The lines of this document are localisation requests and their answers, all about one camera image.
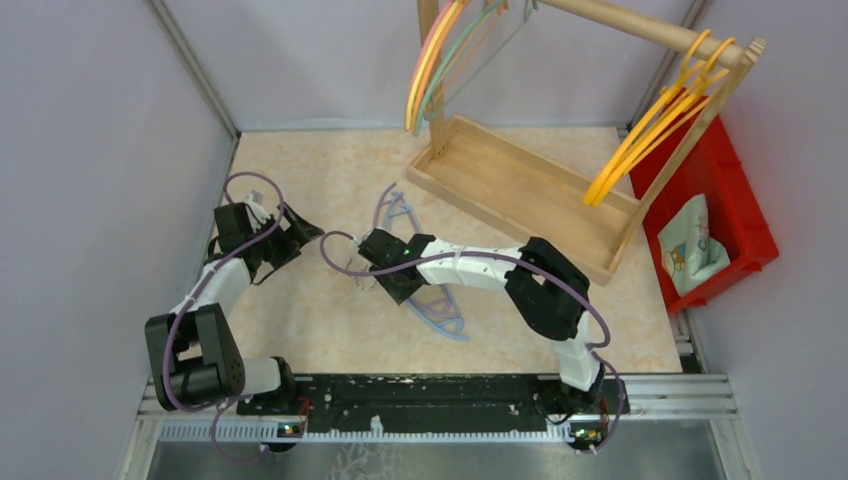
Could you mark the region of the blue hanger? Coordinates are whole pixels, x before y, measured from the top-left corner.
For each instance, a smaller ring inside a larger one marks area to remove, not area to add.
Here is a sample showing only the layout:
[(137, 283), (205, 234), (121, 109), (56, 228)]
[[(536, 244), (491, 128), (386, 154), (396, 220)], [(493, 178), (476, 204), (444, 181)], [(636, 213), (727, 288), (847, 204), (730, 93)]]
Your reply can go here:
[[(405, 218), (414, 233), (422, 232), (414, 209), (407, 203), (402, 192), (392, 191), (385, 205), (386, 211), (381, 224), (385, 230), (390, 230), (394, 220)], [(440, 286), (439, 294), (432, 299), (421, 300), (412, 297), (405, 304), (420, 320), (444, 337), (461, 342), (470, 340), (464, 332), (465, 319), (448, 287)]]

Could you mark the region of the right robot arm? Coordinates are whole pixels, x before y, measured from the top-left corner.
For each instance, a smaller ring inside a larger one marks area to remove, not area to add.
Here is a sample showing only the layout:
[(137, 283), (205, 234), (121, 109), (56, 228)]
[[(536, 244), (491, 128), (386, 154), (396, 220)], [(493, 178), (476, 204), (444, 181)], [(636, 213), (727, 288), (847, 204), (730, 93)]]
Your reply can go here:
[(591, 282), (549, 241), (532, 237), (520, 247), (479, 248), (428, 234), (404, 241), (377, 228), (357, 252), (398, 304), (425, 285), (506, 293), (528, 327), (551, 341), (567, 406), (588, 412), (601, 400), (605, 368), (590, 339), (589, 323), (600, 317), (589, 301)]

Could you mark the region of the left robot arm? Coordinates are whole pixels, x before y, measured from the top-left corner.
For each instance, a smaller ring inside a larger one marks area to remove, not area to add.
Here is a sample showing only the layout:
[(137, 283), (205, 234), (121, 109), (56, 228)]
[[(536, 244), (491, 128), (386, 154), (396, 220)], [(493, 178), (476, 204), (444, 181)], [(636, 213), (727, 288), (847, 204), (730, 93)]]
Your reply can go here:
[(251, 200), (215, 209), (217, 235), (207, 249), (201, 278), (171, 311), (144, 329), (155, 392), (167, 411), (197, 411), (234, 398), (248, 409), (292, 411), (300, 399), (290, 365), (280, 356), (246, 359), (227, 317), (263, 264), (273, 272), (297, 258), (323, 229), (290, 207), (288, 226)]

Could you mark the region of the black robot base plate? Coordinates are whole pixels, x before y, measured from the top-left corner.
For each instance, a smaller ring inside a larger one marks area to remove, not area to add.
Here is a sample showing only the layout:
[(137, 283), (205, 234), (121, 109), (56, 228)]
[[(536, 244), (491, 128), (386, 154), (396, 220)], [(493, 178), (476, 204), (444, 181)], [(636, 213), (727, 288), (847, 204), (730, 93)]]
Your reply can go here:
[(623, 384), (603, 379), (587, 393), (554, 374), (314, 374), (290, 393), (241, 402), (238, 415), (293, 416), (309, 433), (390, 434), (540, 432), (569, 420), (610, 425), (630, 412)]

